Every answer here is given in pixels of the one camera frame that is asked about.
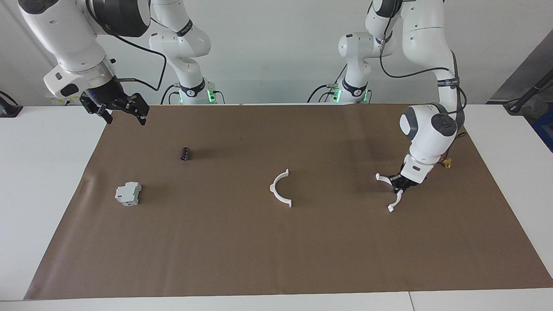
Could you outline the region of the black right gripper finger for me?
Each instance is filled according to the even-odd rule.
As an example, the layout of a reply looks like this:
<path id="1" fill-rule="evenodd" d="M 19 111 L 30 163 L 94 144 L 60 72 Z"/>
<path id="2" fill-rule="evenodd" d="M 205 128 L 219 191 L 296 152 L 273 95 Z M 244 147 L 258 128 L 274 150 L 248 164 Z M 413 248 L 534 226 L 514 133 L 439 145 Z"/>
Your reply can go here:
<path id="1" fill-rule="evenodd" d="M 128 97 L 128 106 L 132 115 L 136 116 L 140 125 L 146 125 L 146 117 L 149 113 L 149 105 L 141 94 L 135 93 Z"/>
<path id="2" fill-rule="evenodd" d="M 105 105 L 98 106 L 89 97 L 80 97 L 80 102 L 88 114 L 95 114 L 101 117 L 106 122 L 106 124 L 112 123 L 113 117 L 109 113 Z"/>

